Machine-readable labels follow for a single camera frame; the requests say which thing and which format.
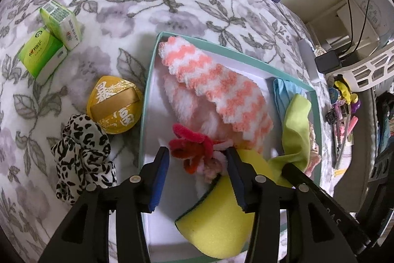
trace screw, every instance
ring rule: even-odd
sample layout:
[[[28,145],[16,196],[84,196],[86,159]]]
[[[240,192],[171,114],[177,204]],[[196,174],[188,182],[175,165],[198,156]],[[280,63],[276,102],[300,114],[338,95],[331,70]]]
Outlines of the screw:
[[[255,177],[255,181],[257,183],[265,183],[267,181],[267,178],[265,176],[263,176],[263,175],[257,175]]]
[[[305,185],[305,184],[300,184],[300,185],[298,186],[298,189],[299,189],[301,192],[304,192],[304,193],[306,193],[306,192],[309,191],[309,187],[308,187],[307,185]]]
[[[141,176],[139,175],[133,175],[130,177],[130,182],[131,183],[139,183],[141,182]]]
[[[96,184],[89,183],[89,184],[86,186],[86,190],[87,190],[88,192],[93,192],[95,189],[96,189]]]

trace lime green cloth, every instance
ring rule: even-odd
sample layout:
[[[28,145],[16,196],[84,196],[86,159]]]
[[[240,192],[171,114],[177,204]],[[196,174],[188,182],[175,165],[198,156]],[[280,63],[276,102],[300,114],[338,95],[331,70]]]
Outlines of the lime green cloth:
[[[310,110],[310,101],[300,94],[294,96],[286,110],[282,133],[284,155],[272,158],[268,162],[274,175],[274,181],[278,185],[292,186],[281,176],[285,164],[293,163],[302,171],[305,171],[308,166],[311,153],[308,120]]]

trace yellow sponge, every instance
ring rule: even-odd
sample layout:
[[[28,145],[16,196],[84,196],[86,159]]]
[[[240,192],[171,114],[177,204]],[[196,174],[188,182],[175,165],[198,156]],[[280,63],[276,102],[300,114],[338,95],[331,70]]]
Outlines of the yellow sponge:
[[[238,154],[257,174],[273,178],[268,163],[260,154],[251,150],[238,150]],[[175,225],[202,253],[226,259],[242,251],[252,232],[253,219],[253,213],[245,214],[238,206],[230,178],[222,176],[204,200],[175,221]]]

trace black and white fabric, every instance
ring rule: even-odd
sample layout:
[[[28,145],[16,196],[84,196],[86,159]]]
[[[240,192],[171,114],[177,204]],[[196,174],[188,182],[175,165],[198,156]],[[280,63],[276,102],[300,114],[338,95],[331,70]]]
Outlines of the black and white fabric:
[[[116,185],[115,164],[108,160],[111,145],[107,134],[86,114],[73,115],[52,147],[58,184],[56,197],[74,204],[86,185]]]

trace barcode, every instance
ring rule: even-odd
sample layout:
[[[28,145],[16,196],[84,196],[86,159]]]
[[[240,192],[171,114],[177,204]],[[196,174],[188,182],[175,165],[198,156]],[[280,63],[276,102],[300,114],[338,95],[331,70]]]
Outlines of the barcode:
[[[63,8],[58,7],[52,13],[50,13],[50,15],[52,18],[56,19],[57,22],[61,23],[69,14]]]
[[[48,3],[44,6],[44,10],[46,10],[48,13],[51,13],[55,10],[55,7]]]

